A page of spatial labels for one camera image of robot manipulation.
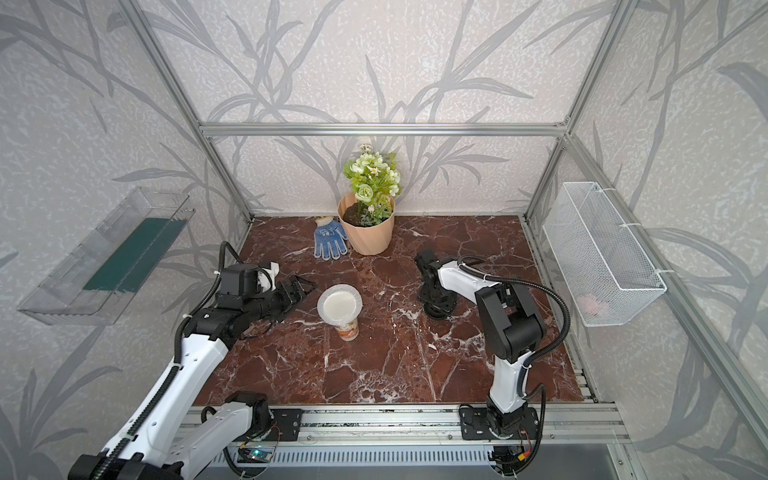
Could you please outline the paper milk tea cup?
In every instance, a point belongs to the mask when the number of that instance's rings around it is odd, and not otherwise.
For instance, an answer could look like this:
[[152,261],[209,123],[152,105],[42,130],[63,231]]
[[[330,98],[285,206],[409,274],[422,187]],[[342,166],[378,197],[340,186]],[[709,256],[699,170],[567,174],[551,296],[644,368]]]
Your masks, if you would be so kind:
[[343,341],[351,342],[355,340],[359,335],[358,319],[354,318],[344,324],[336,325],[335,329]]

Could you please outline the translucent round leak-proof paper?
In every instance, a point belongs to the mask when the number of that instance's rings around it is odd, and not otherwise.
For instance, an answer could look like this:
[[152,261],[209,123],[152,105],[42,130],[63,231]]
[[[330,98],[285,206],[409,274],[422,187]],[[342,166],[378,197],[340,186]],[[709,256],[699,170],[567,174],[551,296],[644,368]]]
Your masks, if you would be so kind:
[[332,326],[344,326],[359,316],[363,301],[357,289],[348,284],[334,285],[325,290],[317,303],[321,319]]

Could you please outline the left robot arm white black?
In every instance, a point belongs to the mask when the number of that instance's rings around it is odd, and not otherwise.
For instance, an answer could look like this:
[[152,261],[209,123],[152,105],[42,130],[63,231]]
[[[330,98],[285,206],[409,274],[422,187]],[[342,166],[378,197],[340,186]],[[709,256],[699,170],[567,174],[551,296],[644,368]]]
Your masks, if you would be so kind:
[[71,479],[193,479],[236,440],[270,433],[265,395],[236,392],[183,439],[177,431],[208,378],[255,322],[283,321],[315,289],[279,266],[221,268],[211,291],[184,317],[171,362],[125,425],[95,455],[83,454]]

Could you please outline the terracotta flower pot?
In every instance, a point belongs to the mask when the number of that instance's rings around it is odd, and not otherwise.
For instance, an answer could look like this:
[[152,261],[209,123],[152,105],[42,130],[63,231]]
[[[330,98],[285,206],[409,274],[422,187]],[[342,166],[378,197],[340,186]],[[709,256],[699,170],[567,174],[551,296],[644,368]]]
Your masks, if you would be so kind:
[[371,227],[358,227],[344,219],[346,211],[354,207],[357,199],[353,192],[347,193],[338,204],[340,223],[347,235],[352,248],[361,255],[378,255],[383,253],[392,240],[395,215],[392,214],[381,224]]

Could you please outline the blue work glove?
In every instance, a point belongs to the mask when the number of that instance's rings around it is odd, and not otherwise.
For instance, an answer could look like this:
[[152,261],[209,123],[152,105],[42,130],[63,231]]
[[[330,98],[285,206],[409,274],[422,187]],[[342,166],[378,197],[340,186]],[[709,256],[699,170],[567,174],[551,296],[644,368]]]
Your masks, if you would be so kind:
[[347,235],[342,225],[332,216],[317,218],[314,231],[314,257],[338,260],[348,254]]

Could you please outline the green mat in shelf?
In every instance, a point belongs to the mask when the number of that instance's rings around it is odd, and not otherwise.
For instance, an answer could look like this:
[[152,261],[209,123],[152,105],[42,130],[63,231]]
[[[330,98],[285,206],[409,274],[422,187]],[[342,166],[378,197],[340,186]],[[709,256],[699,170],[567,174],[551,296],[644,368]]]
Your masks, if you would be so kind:
[[188,221],[146,218],[96,271],[85,291],[137,293]]

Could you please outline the green white artificial flowers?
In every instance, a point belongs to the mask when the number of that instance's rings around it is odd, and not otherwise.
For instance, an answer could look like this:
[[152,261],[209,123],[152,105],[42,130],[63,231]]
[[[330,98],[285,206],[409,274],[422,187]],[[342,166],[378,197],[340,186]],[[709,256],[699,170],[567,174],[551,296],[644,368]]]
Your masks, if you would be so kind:
[[355,202],[344,208],[343,220],[356,227],[373,227],[393,215],[393,200],[401,193],[401,175],[395,152],[382,154],[370,143],[363,143],[360,151],[344,166]]

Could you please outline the pink object in basket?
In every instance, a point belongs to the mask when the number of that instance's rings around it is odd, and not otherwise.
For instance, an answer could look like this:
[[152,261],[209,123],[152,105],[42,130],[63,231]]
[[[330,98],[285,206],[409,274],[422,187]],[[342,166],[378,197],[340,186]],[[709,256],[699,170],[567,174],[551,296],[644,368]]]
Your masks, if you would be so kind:
[[609,304],[592,294],[579,296],[577,305],[583,315],[600,317],[609,310]]

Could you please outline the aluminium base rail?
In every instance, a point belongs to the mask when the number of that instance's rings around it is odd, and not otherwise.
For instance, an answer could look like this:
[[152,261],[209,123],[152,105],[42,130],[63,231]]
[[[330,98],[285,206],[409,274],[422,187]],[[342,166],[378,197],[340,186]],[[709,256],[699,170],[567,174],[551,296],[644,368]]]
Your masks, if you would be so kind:
[[544,419],[528,418],[496,436],[484,408],[452,404],[306,405],[275,407],[298,412],[294,438],[239,439],[233,459],[248,466],[241,452],[268,456],[278,467],[489,466],[495,454],[527,452],[534,446],[606,445],[630,441],[611,404],[554,403]]

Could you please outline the clear acrylic wall shelf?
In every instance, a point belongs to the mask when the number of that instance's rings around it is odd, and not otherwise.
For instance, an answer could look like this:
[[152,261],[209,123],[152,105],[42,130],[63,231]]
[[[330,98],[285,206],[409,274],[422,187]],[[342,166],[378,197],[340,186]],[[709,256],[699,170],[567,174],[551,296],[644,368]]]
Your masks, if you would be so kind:
[[114,324],[194,214],[186,193],[135,188],[18,311],[49,326]]

